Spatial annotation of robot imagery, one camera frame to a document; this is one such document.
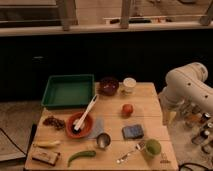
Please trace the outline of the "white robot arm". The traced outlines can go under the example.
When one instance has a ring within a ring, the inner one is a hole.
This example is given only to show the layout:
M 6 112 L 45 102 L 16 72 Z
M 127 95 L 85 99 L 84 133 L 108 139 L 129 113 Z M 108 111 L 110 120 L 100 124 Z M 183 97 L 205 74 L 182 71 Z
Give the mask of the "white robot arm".
M 166 74 L 166 86 L 158 94 L 164 125 L 169 123 L 170 112 L 185 101 L 213 114 L 213 88 L 205 84 L 207 78 L 208 70 L 199 62 L 172 69 Z

